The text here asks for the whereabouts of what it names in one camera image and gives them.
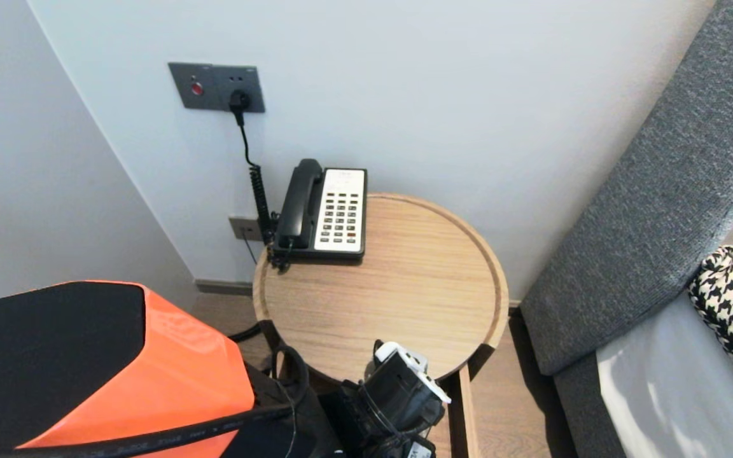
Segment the black white desk telephone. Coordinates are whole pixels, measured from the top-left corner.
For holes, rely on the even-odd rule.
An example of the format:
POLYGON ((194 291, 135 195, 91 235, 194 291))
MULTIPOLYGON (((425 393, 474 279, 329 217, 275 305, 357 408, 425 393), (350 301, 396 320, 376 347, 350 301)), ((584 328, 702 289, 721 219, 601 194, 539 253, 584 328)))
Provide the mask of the black white desk telephone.
POLYGON ((367 171, 321 167, 322 177, 312 195, 313 232, 309 246, 306 249, 280 249, 276 242, 276 227, 271 249, 279 260, 303 258, 324 263, 338 260, 355 263, 364 256, 367 171))

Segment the black telephone handset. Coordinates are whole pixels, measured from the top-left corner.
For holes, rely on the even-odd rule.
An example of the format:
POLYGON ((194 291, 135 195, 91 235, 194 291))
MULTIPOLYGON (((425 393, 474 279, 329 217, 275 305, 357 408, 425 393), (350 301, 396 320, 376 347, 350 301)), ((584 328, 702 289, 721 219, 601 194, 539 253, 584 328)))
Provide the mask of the black telephone handset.
POLYGON ((322 177, 322 167, 315 159, 306 158, 293 169, 279 225, 276 242, 280 249, 306 249, 313 232, 312 195, 322 177))

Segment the grey wall socket panel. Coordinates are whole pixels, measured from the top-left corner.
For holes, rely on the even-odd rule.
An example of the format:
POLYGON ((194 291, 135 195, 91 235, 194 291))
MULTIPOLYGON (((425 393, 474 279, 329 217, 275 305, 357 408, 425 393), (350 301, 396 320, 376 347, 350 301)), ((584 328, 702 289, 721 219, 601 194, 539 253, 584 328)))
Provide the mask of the grey wall socket panel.
POLYGON ((256 66, 169 62, 168 68, 185 108, 229 112, 232 93, 239 90, 250 98, 247 112, 267 112, 256 66))

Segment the grey fabric headboard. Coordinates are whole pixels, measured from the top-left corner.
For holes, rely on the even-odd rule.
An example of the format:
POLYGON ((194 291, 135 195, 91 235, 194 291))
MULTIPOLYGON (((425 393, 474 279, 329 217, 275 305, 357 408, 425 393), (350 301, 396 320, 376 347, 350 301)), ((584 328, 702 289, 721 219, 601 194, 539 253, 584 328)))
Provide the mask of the grey fabric headboard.
POLYGON ((716 0, 522 302, 552 376, 669 304, 733 226, 733 0, 716 0))

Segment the round wooden side table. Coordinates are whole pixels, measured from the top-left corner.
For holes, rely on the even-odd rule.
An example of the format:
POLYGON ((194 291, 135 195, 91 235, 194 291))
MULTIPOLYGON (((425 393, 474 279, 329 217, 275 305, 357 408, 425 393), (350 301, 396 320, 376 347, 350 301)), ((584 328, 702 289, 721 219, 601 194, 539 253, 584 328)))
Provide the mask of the round wooden side table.
POLYGON ((446 450, 450 450, 452 458, 482 458, 471 380, 493 351, 491 346, 479 345, 459 371, 440 381, 452 397, 452 403, 444 420, 429 435, 439 457, 446 456, 446 450))
POLYGON ((443 380, 478 372, 501 341, 507 284, 479 232, 442 206, 374 193, 366 203, 360 263, 291 261, 280 272, 261 255, 253 282, 256 318, 272 344, 295 348, 320 377, 363 378, 377 340, 428 359, 443 380))

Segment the small grey wall outlet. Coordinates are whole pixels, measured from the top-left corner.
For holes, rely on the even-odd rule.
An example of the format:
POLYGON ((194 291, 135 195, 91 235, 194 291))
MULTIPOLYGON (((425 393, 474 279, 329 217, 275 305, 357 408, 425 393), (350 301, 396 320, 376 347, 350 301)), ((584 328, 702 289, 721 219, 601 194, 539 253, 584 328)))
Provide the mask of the small grey wall outlet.
POLYGON ((234 237, 247 242, 262 242, 262 230, 256 218, 230 216, 228 218, 234 237))

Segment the grey fabric bed frame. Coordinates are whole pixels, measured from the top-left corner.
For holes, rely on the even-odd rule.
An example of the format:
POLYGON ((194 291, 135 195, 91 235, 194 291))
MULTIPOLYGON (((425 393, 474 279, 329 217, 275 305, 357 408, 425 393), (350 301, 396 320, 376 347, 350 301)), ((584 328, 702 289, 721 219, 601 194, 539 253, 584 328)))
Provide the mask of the grey fabric bed frame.
POLYGON ((579 458, 627 458, 603 402, 596 354, 559 371, 554 382, 579 458))

